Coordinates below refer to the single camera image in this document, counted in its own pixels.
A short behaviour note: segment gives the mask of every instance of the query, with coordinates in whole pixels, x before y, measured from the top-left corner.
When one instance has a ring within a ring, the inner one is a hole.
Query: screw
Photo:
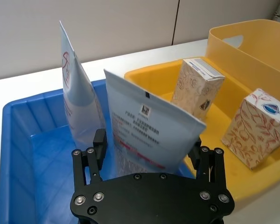
[[[162,180],[165,180],[165,179],[167,178],[167,175],[166,175],[166,174],[161,174],[161,175],[160,175],[160,178],[161,178]]]
[[[141,179],[141,175],[140,174],[135,174],[134,175],[134,179],[135,180],[140,180]]]
[[[102,192],[98,192],[93,196],[93,200],[96,202],[100,202],[104,199],[104,194]]]
[[[210,205],[210,210],[212,211],[212,212],[216,212],[217,211],[217,207],[215,206],[215,205]]]
[[[203,152],[207,152],[209,149],[208,149],[207,147],[202,147],[201,150],[202,150]]]
[[[97,213],[97,211],[98,211],[97,207],[91,206],[91,207],[87,210],[87,213],[88,213],[89,215],[94,215],[95,213]]]
[[[86,201],[86,198],[84,196],[78,196],[75,199],[75,205],[81,205]]]
[[[73,154],[74,154],[74,155],[79,155],[79,154],[80,154],[80,150],[75,150],[75,151],[73,152]]]
[[[222,153],[223,153],[223,150],[220,149],[220,148],[216,148],[215,151],[216,151],[216,153],[218,153],[218,154],[222,154]]]
[[[203,199],[203,200],[209,200],[210,199],[210,194],[206,191],[201,191],[200,192],[200,197]]]
[[[226,195],[222,194],[222,195],[219,195],[218,197],[219,197],[219,200],[223,203],[228,203],[229,202],[229,197],[226,196]]]
[[[93,149],[93,148],[89,148],[89,149],[87,150],[87,152],[88,152],[88,153],[93,153],[93,152],[94,152],[94,149]]]

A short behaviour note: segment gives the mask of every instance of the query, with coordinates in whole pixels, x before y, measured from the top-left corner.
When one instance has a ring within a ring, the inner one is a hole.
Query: white table
[[[88,62],[84,63],[83,67],[91,81],[104,79],[104,68],[123,76],[127,71],[152,64],[204,56],[206,45],[207,40],[201,40]],[[5,104],[16,99],[61,88],[61,68],[0,80],[0,141],[2,109]],[[270,191],[242,211],[226,217],[225,223],[279,224],[280,210],[277,211],[277,208],[280,208],[280,198],[276,197],[280,196],[280,186],[278,188]]]

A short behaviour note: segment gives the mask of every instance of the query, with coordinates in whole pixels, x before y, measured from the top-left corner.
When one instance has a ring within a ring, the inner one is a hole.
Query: yellow plastic bin
[[[229,45],[231,38],[242,38],[240,46]],[[279,22],[253,20],[212,28],[205,56],[251,90],[261,87],[280,100]]]
[[[261,193],[280,181],[280,147],[259,167],[251,171],[222,144],[221,138],[241,101],[252,91],[233,76],[218,68],[209,59],[202,58],[226,77],[206,116],[207,128],[201,135],[202,143],[210,148],[221,147],[225,151],[227,187],[235,201],[239,202]],[[170,101],[181,64],[182,60],[179,60],[133,70],[125,74],[125,79]],[[195,174],[190,159],[185,158],[185,162],[192,173]]]

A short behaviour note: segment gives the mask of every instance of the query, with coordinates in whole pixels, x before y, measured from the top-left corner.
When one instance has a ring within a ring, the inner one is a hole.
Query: tissue box
[[[261,89],[246,97],[222,142],[250,169],[280,145],[280,101]]]
[[[184,59],[171,102],[203,119],[224,76],[201,58]]]

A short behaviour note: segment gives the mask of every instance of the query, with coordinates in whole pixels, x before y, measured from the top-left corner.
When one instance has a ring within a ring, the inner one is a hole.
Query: blue plastic bin
[[[115,177],[115,162],[105,80],[92,84],[107,124],[109,146],[100,171],[107,180]],[[19,99],[4,107],[0,224],[77,224],[70,212],[73,149],[62,90]],[[184,164],[179,174],[192,177]]]

